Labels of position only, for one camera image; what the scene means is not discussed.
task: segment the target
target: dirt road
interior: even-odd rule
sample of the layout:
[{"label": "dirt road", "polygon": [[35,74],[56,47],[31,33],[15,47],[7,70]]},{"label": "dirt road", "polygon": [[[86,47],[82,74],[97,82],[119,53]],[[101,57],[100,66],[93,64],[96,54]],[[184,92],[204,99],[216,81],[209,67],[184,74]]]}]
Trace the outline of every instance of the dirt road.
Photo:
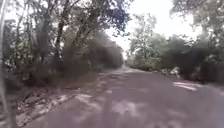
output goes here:
[{"label": "dirt road", "polygon": [[158,73],[115,71],[25,128],[224,128],[224,95]]}]

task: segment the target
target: tree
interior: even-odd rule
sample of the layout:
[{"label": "tree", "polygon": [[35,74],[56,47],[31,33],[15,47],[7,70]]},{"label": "tree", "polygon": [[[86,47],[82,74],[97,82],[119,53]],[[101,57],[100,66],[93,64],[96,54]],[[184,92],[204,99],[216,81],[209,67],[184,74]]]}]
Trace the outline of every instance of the tree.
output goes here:
[{"label": "tree", "polygon": [[[2,35],[3,35],[3,25],[4,25],[4,13],[5,13],[5,8],[6,8],[7,2],[5,0],[2,0],[0,2],[0,49],[2,51]],[[11,110],[11,106],[9,101],[7,100],[7,94],[6,94],[6,89],[5,89],[5,83],[4,83],[4,77],[3,77],[3,72],[4,70],[2,69],[3,67],[3,52],[0,53],[0,102],[1,102],[1,110],[0,110],[0,115],[3,116],[3,119],[1,120],[1,128],[16,128],[16,122],[15,122],[15,117],[13,116],[13,112]]]},{"label": "tree", "polygon": [[138,27],[130,38],[130,53],[138,68],[148,70],[157,68],[162,46],[166,44],[164,36],[154,33],[156,18],[150,14],[135,15]]}]

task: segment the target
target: green foliage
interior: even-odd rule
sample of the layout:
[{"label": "green foliage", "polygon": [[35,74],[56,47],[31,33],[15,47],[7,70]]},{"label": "green foliage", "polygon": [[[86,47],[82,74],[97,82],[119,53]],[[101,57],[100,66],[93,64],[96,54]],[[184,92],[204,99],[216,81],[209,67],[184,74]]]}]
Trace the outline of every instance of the green foliage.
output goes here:
[{"label": "green foliage", "polygon": [[[97,65],[119,67],[122,64],[120,48],[106,36],[104,40],[98,38],[110,27],[116,29],[117,34],[124,33],[130,19],[127,13],[130,2],[11,1],[9,11],[14,7],[19,11],[18,19],[5,21],[5,72],[27,85],[46,85],[55,78],[80,75]],[[102,56],[100,61],[95,54],[90,54],[92,51]]]}]

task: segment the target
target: sky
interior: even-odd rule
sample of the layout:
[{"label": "sky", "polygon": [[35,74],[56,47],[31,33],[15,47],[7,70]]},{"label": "sky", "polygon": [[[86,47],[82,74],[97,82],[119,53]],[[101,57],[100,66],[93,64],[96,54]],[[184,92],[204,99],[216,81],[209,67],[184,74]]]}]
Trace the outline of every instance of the sky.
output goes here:
[{"label": "sky", "polygon": [[[155,32],[165,35],[166,37],[172,36],[173,34],[196,38],[197,34],[200,33],[200,29],[193,31],[190,24],[193,23],[193,17],[187,16],[185,20],[182,17],[170,17],[170,9],[172,8],[172,0],[134,0],[130,6],[130,14],[144,14],[150,13],[157,18],[157,24]],[[126,31],[132,32],[135,28],[135,22],[130,21],[127,25]],[[129,41],[124,37],[113,37],[112,30],[106,31],[113,41],[116,41],[125,51],[129,49]]]}]

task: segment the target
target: road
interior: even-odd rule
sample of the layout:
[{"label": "road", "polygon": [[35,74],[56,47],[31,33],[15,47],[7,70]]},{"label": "road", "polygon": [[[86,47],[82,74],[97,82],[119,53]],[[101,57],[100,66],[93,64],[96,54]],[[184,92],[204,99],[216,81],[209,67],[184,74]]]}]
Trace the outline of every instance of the road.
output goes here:
[{"label": "road", "polygon": [[92,86],[25,128],[224,128],[224,95],[213,87],[137,70]]}]

